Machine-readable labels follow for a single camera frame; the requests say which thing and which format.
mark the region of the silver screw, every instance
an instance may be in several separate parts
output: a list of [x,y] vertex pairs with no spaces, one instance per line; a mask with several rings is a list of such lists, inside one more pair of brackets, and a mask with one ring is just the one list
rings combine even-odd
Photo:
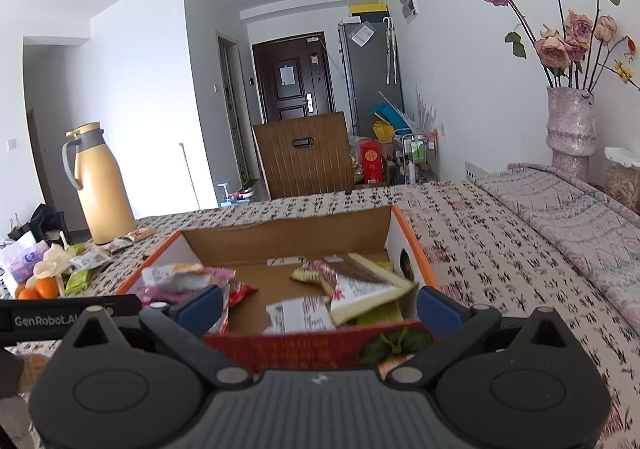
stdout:
[[396,368],[391,372],[391,376],[400,384],[415,384],[423,377],[423,373],[418,368],[412,366],[403,366]]
[[249,378],[249,372],[244,368],[222,368],[216,373],[216,378],[223,384],[240,384]]

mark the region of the blue gripper pad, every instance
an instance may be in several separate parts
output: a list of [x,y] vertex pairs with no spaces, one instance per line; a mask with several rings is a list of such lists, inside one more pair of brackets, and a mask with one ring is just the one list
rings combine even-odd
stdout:
[[171,317],[182,328],[200,339],[222,316],[222,290],[210,286],[170,308]]
[[430,286],[420,288],[416,309],[418,319],[436,339],[444,339],[471,317],[468,308]]

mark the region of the air vent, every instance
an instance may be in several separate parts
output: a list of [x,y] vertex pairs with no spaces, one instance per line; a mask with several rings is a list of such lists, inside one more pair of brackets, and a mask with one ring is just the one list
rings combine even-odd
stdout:
[[482,178],[491,174],[489,171],[485,171],[481,167],[478,167],[472,162],[465,162],[466,179],[470,182],[475,182],[478,178]]
[[402,5],[402,15],[407,24],[415,19],[418,15],[418,7],[415,4],[415,0],[400,0]]

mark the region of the yellow flower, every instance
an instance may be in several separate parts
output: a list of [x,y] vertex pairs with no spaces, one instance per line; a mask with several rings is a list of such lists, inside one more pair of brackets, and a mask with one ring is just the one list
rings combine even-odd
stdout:
[[613,67],[613,71],[618,74],[620,80],[622,80],[622,82],[624,82],[625,84],[628,83],[631,80],[631,77],[634,76],[631,68],[627,68],[620,61],[616,61],[616,65]]

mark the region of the thermos handle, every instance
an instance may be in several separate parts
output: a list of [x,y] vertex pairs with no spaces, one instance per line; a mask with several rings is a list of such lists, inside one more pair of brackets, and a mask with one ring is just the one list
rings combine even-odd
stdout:
[[80,142],[81,142],[81,139],[76,138],[75,140],[69,140],[68,142],[65,142],[65,145],[62,146],[62,163],[65,166],[66,177],[69,178],[71,185],[73,185],[76,191],[82,190],[82,182],[80,180],[77,180],[74,177],[73,173],[71,172],[71,168],[69,167],[69,156],[68,156],[67,150],[69,149],[70,145],[79,145]]

